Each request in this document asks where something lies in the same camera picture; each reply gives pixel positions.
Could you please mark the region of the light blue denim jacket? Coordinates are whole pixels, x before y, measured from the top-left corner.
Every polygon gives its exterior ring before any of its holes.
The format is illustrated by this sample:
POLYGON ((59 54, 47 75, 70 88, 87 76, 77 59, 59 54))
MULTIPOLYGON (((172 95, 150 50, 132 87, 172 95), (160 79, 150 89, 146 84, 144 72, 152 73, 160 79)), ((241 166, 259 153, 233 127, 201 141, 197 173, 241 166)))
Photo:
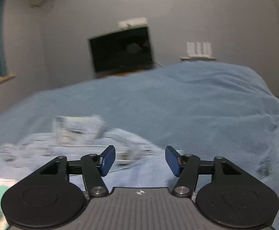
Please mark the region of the light blue denim jacket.
POLYGON ((51 133, 34 133, 17 144, 0 145, 0 179, 20 181, 57 156, 79 160, 101 154, 109 145, 116 159, 104 182, 114 187, 168 187, 177 178, 165 160, 165 150, 134 133, 108 128, 99 115, 57 116, 51 133))

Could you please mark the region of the white wifi router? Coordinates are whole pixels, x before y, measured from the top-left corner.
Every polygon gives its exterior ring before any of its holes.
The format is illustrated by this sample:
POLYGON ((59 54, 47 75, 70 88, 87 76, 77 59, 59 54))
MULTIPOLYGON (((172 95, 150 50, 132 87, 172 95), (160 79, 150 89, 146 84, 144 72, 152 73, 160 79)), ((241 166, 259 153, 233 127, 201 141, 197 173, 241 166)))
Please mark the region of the white wifi router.
POLYGON ((210 42, 187 42, 187 55, 191 58, 211 58, 212 44, 210 42))

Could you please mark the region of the small shelf under router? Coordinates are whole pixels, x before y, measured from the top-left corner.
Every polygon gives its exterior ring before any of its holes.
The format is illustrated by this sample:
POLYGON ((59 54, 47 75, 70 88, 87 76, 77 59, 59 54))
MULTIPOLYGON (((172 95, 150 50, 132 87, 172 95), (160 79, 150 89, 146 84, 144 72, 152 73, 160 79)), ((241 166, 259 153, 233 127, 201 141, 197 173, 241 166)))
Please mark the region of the small shelf under router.
POLYGON ((179 57, 181 62, 189 62, 189 61, 216 61, 216 58, 213 57, 179 57))

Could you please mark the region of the blue fleece bed blanket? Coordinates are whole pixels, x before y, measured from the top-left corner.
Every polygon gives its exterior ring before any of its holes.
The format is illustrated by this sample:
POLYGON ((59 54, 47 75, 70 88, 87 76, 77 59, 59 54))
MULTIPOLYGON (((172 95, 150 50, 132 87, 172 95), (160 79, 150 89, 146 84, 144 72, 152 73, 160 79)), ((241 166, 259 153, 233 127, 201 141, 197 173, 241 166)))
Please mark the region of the blue fleece bed blanket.
MULTIPOLYGON (((0 145, 50 133, 56 116, 91 115, 162 149, 224 156, 279 197, 279 99, 252 69, 178 63, 46 90, 0 115, 0 145)), ((279 213, 273 225, 279 229, 279 213)))

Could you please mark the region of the black monitor screen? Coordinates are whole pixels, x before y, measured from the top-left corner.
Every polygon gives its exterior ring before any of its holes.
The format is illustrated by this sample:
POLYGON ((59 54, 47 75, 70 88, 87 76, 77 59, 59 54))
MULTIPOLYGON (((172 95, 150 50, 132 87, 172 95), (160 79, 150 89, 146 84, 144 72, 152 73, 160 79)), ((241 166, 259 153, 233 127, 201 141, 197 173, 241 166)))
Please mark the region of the black monitor screen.
POLYGON ((116 31, 88 39, 94 71, 123 70, 153 63, 146 26, 116 31))

